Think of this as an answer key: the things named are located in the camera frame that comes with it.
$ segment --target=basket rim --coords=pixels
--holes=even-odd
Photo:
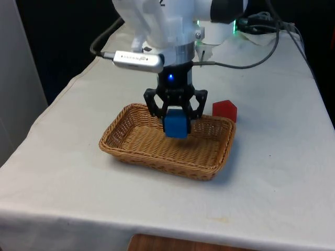
[[[227,155],[228,148],[229,148],[228,146],[229,146],[229,144],[232,143],[232,139],[233,139],[233,137],[235,135],[235,131],[236,131],[236,124],[231,119],[203,115],[203,118],[210,119],[210,120],[216,120],[216,121],[220,120],[222,122],[227,122],[227,124],[229,125],[229,135],[228,135],[228,139],[226,141],[225,150],[224,150],[222,156],[220,158],[218,158],[219,162],[216,162],[217,164],[214,164],[214,165],[211,165],[210,167],[208,167],[208,166],[195,164],[195,163],[192,163],[192,162],[176,161],[173,158],[161,158],[161,157],[153,156],[153,155],[148,154],[146,152],[124,150],[122,148],[110,147],[109,145],[107,145],[106,140],[107,140],[108,136],[110,135],[110,133],[115,129],[116,125],[119,123],[120,117],[122,117],[124,115],[124,113],[126,113],[131,108],[146,109],[147,107],[144,104],[133,103],[133,104],[129,104],[126,107],[123,108],[123,110],[119,113],[119,115],[115,118],[115,120],[105,130],[102,138],[99,141],[99,148],[103,152],[108,153],[108,154],[132,154],[136,157],[146,157],[146,158],[155,159],[155,160],[159,159],[160,161],[170,161],[170,162],[173,161],[176,164],[188,165],[189,170],[202,169],[204,172],[205,171],[210,171],[210,173],[217,172],[218,169],[223,168],[222,164],[226,159],[226,155]]]

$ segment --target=black background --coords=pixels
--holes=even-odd
[[[285,20],[303,34],[306,55],[333,123],[331,87],[335,83],[334,0],[272,0]],[[111,0],[17,0],[17,5],[48,103],[93,60],[91,42],[118,17]],[[267,10],[264,0],[249,0],[245,15]]]

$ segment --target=green led light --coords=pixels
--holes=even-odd
[[[234,25],[234,28],[233,28],[233,30],[232,30],[232,33],[235,34],[235,33],[236,33],[236,20],[234,21],[234,24],[233,24],[233,25]]]

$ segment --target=black cable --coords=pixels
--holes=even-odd
[[[105,30],[103,33],[101,33],[91,44],[90,52],[95,55],[99,56],[101,58],[104,57],[104,52],[97,51],[96,47],[106,37],[109,37],[111,34],[113,34],[117,28],[123,23],[123,19],[119,17],[107,30]]]
[[[296,39],[294,38],[294,36],[292,35],[292,33],[291,33],[291,31],[289,30],[287,24],[286,24],[285,22],[283,22],[283,20],[281,19],[281,17],[278,15],[278,13],[276,12],[276,10],[274,9],[274,7],[273,7],[273,5],[272,5],[272,3],[271,3],[271,0],[265,0],[265,2],[266,2],[266,4],[267,4],[267,7],[269,8],[271,14],[274,16],[274,18],[275,18],[276,20],[278,20],[278,21],[284,26],[285,30],[287,31],[287,33],[289,34],[289,36],[292,38],[292,40],[293,40],[295,46],[297,46],[297,48],[298,48],[300,54],[303,56],[303,58],[304,58],[304,60],[305,60],[305,62],[306,62],[306,64],[307,64],[309,70],[311,71],[312,76],[313,76],[315,82],[317,83],[316,78],[315,78],[315,74],[314,74],[314,72],[313,72],[312,67],[311,67],[311,66],[309,65],[309,63],[308,63],[308,60],[307,60],[307,58],[306,58],[306,56],[305,56],[305,53],[304,53],[304,52],[302,51],[302,49],[300,48],[300,46],[299,46],[297,40],[296,40]]]
[[[251,64],[251,65],[247,65],[247,66],[235,66],[235,65],[229,65],[229,64],[223,64],[223,63],[218,63],[218,62],[214,62],[214,61],[206,61],[206,62],[194,62],[193,65],[197,66],[197,65],[218,65],[218,66],[223,66],[226,68],[231,68],[231,69],[238,69],[238,70],[245,70],[245,69],[250,69],[250,68],[254,68],[262,63],[264,63],[266,60],[268,60],[273,53],[275,52],[275,50],[277,49],[278,43],[279,43],[279,32],[280,32],[280,28],[279,28],[279,23],[277,21],[275,21],[276,24],[276,41],[274,43],[274,46],[272,48],[272,50],[270,51],[270,53],[261,61]]]

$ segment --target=wooden floor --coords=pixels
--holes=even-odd
[[[132,237],[128,251],[251,251],[251,250],[138,234]]]

